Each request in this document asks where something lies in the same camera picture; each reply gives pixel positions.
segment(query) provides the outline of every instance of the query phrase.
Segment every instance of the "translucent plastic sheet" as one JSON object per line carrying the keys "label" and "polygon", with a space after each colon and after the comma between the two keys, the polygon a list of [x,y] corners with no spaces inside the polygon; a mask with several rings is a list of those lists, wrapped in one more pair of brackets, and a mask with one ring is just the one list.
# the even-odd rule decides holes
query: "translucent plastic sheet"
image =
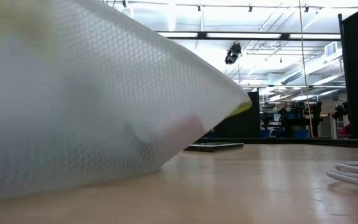
{"label": "translucent plastic sheet", "polygon": [[0,198],[153,172],[242,103],[212,66],[98,1],[0,1]]}

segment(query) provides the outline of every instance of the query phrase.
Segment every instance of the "fluorescent light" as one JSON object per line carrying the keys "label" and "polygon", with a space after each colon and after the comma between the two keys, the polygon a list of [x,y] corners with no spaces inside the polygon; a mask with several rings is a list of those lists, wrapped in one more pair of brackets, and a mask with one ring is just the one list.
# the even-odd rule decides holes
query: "fluorescent light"
{"label": "fluorescent light", "polygon": [[334,93],[334,92],[336,92],[336,91],[339,91],[339,90],[330,90],[330,91],[327,91],[327,92],[324,92],[324,93],[320,94],[320,96],[325,96],[325,95]]}
{"label": "fluorescent light", "polygon": [[208,33],[212,38],[255,38],[255,39],[279,39],[281,34],[241,34],[241,33]]}
{"label": "fluorescent light", "polygon": [[346,88],[346,86],[326,86],[326,85],[313,85],[314,88]]}
{"label": "fluorescent light", "polygon": [[302,85],[274,85],[273,87],[275,88],[281,88],[281,87],[285,87],[285,88],[299,88],[299,90],[301,88],[305,88],[305,86],[302,86]]}
{"label": "fluorescent light", "polygon": [[168,4],[168,10],[166,11],[167,17],[168,17],[168,30],[174,31],[176,29],[176,10],[175,10],[176,2],[175,0],[171,0]]}
{"label": "fluorescent light", "polygon": [[159,32],[164,37],[197,37],[196,32]]}
{"label": "fluorescent light", "polygon": [[324,78],[324,79],[322,79],[322,80],[320,80],[320,81],[318,81],[318,82],[315,82],[315,83],[313,83],[313,85],[321,85],[321,84],[324,84],[324,83],[327,83],[327,82],[331,82],[331,81],[333,81],[333,80],[335,80],[335,79],[337,79],[337,78],[339,78],[339,77],[342,77],[342,76],[344,76],[345,74],[342,72],[342,73],[340,73],[340,74],[337,74],[337,75],[333,75],[333,76],[330,76],[330,77],[328,77],[328,78]]}
{"label": "fluorescent light", "polygon": [[[290,39],[301,39],[301,34],[291,34]],[[304,39],[332,39],[332,40],[340,40],[340,34],[303,34]]]}
{"label": "fluorescent light", "polygon": [[278,95],[278,96],[273,96],[269,99],[269,101],[276,101],[276,100],[281,100],[283,98],[286,98],[287,96],[283,96],[283,95]]}
{"label": "fluorescent light", "polygon": [[297,97],[294,97],[292,98],[292,100],[295,100],[295,101],[298,101],[298,100],[305,100],[307,99],[308,97],[306,95],[304,96],[297,96]]}

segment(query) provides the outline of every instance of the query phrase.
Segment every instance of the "camera equipment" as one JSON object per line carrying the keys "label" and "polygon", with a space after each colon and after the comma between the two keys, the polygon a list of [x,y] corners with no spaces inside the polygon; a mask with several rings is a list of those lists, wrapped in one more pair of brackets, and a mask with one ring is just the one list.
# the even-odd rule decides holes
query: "camera equipment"
{"label": "camera equipment", "polygon": [[241,45],[240,43],[234,43],[230,50],[227,51],[226,58],[224,62],[226,65],[234,64],[241,54]]}
{"label": "camera equipment", "polygon": [[293,102],[291,106],[291,113],[294,114],[295,119],[303,118],[303,111],[305,110],[305,103],[302,101]]}
{"label": "camera equipment", "polygon": [[322,105],[322,102],[317,102],[316,104],[311,106],[310,111],[311,111],[311,114],[313,115],[313,119],[320,119],[321,105]]}
{"label": "camera equipment", "polygon": [[344,102],[342,105],[338,105],[338,103],[336,103],[335,110],[336,112],[333,114],[334,119],[338,119],[341,116],[345,116],[349,114],[347,110],[347,102]]}
{"label": "camera equipment", "polygon": [[264,112],[263,116],[262,116],[262,119],[261,119],[264,123],[264,128],[265,130],[267,130],[267,127],[269,125],[269,122],[272,121],[272,117],[267,113],[267,112]]}

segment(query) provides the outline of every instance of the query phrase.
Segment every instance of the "floor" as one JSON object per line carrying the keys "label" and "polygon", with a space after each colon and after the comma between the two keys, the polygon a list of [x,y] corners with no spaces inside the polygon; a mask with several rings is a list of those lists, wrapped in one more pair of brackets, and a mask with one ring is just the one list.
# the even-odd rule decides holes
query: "floor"
{"label": "floor", "polygon": [[358,187],[325,173],[358,149],[247,145],[184,152],[161,171],[0,202],[0,223],[358,223]]}

